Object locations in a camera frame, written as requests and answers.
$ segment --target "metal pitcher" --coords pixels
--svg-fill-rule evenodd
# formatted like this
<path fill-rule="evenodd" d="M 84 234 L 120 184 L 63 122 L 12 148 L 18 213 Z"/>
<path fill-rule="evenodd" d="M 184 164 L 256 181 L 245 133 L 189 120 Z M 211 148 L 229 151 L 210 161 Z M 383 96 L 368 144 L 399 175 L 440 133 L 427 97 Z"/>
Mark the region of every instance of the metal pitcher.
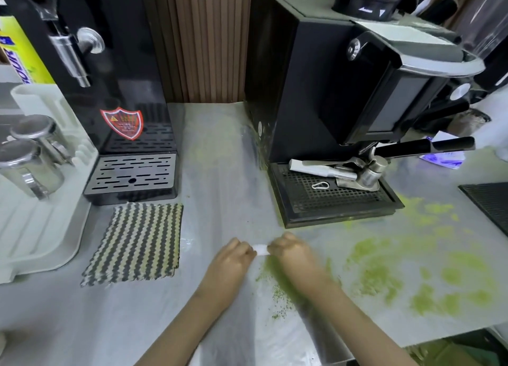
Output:
<path fill-rule="evenodd" d="M 37 141 L 55 163 L 73 165 L 75 151 L 51 117 L 41 114 L 26 116 L 11 127 L 11 135 L 19 140 Z"/>
<path fill-rule="evenodd" d="M 14 140 L 0 146 L 0 174 L 39 200 L 47 199 L 64 183 L 62 172 L 32 140 Z"/>

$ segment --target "dish rack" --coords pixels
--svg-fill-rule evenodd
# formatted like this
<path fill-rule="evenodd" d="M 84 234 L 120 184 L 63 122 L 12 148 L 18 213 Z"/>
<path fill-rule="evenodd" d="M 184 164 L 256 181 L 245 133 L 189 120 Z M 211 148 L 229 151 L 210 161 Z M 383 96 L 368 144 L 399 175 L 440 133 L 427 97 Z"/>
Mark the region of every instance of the dish rack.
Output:
<path fill-rule="evenodd" d="M 0 176 L 0 284 L 18 274 L 61 267 L 77 253 L 90 210 L 82 193 L 98 157 L 56 85 L 20 85 L 11 95 L 25 115 L 52 117 L 76 154 L 74 166 L 60 167 L 63 185 L 45 201 L 28 197 Z"/>

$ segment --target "yellow package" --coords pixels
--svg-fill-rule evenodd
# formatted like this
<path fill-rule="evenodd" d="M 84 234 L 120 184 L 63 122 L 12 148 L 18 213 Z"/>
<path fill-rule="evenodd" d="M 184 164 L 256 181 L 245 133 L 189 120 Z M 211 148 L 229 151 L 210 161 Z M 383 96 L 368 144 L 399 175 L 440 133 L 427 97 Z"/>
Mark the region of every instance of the yellow package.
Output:
<path fill-rule="evenodd" d="M 0 16 L 0 47 L 24 84 L 55 83 L 13 16 Z"/>

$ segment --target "warning sticker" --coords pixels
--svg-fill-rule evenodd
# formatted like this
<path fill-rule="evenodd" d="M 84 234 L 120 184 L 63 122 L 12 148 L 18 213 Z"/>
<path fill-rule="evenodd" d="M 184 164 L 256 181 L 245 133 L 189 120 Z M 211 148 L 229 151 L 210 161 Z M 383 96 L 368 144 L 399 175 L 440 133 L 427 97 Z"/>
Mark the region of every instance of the warning sticker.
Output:
<path fill-rule="evenodd" d="M 101 110 L 102 116 L 112 130 L 128 140 L 135 140 L 143 132 L 141 111 L 130 112 L 117 107 L 115 110 Z"/>

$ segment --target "striped cloth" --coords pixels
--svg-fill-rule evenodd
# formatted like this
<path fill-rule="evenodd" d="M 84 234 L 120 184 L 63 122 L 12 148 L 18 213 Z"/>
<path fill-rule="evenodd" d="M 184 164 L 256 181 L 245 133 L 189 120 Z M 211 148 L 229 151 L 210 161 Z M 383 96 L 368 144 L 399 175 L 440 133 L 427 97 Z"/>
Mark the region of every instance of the striped cloth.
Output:
<path fill-rule="evenodd" d="M 182 211 L 182 204 L 116 207 L 81 287 L 173 276 L 180 257 Z"/>

